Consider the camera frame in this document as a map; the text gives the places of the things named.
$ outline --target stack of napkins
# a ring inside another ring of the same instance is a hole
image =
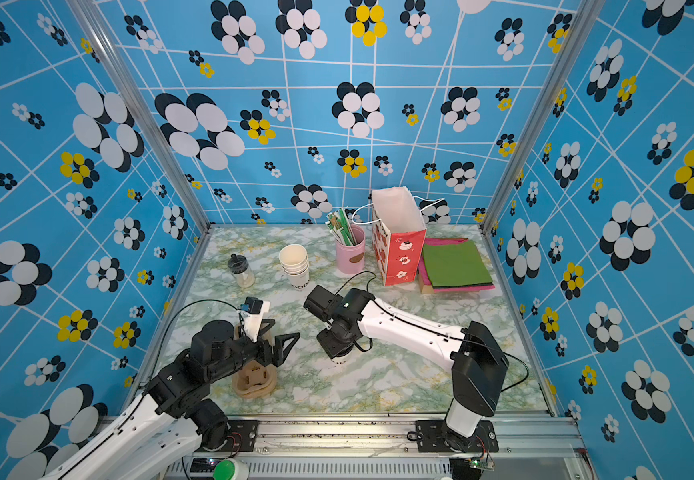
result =
[[[477,247],[467,238],[427,238],[419,262],[421,293],[494,288]]]

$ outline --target marble table top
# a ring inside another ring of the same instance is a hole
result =
[[[496,280],[477,226],[430,226],[427,236],[471,238]],[[365,269],[378,273],[370,231],[367,242]],[[303,290],[295,290],[288,283],[278,262],[278,252],[286,244],[302,244],[307,248],[311,279]],[[233,253],[245,255],[256,275],[256,283],[247,289],[238,287],[227,269],[227,260]],[[323,352],[315,336],[324,328],[324,323],[304,310],[302,304],[315,285],[335,292],[350,277],[339,272],[334,262],[334,241],[323,225],[214,229],[187,302],[215,298],[239,305],[246,296],[269,300],[272,306],[266,316],[276,320],[272,334],[300,332],[302,338],[286,363],[278,368],[278,385],[270,396],[251,400],[239,398],[227,378],[212,385],[210,398],[228,415],[447,411],[452,399],[450,372],[419,355],[380,340],[374,341],[369,352],[352,351],[343,364],[333,363]],[[342,293],[353,286],[365,288],[370,278],[369,274],[360,275]],[[385,287],[380,280],[379,276],[371,282],[370,291],[382,300],[431,320],[461,326],[472,320],[485,323],[502,349],[527,362],[501,285],[480,293],[422,296],[416,281]],[[221,303],[201,302],[185,310],[163,347],[158,369],[188,348],[192,335],[215,319],[237,323],[237,316]],[[511,360],[505,385],[524,375],[524,368]],[[546,404],[532,375],[503,393],[497,408],[501,411],[546,410]]]

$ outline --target gift bag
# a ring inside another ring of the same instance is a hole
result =
[[[414,281],[427,234],[414,196],[407,187],[391,187],[373,190],[371,199],[372,204],[358,208],[373,206],[371,221],[355,224],[372,224],[374,254],[382,281],[385,285]]]

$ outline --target bottle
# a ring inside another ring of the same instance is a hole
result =
[[[251,267],[243,255],[232,254],[229,262],[227,262],[227,266],[235,276],[235,281],[240,288],[248,288],[256,281],[253,272],[251,272]]]

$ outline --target black lid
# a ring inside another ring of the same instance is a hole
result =
[[[233,274],[242,274],[248,269],[248,261],[243,255],[232,254],[227,266]]]

